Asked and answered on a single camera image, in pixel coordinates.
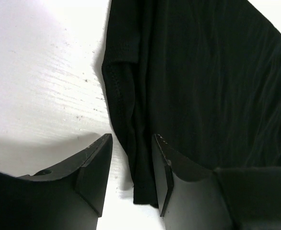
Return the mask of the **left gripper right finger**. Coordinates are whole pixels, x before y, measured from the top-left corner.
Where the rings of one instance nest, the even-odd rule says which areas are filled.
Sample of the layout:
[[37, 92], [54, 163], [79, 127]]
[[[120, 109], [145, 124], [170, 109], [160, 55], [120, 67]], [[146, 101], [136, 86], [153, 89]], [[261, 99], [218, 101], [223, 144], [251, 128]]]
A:
[[152, 159], [161, 217], [215, 217], [215, 173], [172, 148], [160, 135], [152, 137]]

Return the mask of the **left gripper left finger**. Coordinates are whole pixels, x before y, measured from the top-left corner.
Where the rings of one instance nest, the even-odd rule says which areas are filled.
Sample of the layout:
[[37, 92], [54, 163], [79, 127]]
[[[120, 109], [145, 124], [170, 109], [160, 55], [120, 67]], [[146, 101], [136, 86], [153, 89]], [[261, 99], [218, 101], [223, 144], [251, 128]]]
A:
[[72, 189], [97, 214], [102, 216], [107, 180], [112, 157], [113, 138], [104, 134], [90, 146], [67, 159], [20, 179], [34, 182], [54, 182], [72, 176]]

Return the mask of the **black tank top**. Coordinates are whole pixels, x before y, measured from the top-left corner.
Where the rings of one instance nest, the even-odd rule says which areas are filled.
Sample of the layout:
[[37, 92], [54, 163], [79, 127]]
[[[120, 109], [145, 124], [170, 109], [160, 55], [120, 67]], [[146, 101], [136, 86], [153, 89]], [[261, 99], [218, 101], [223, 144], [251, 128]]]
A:
[[133, 202], [158, 205], [151, 138], [207, 169], [281, 166], [281, 33], [247, 0], [114, 0], [102, 64]]

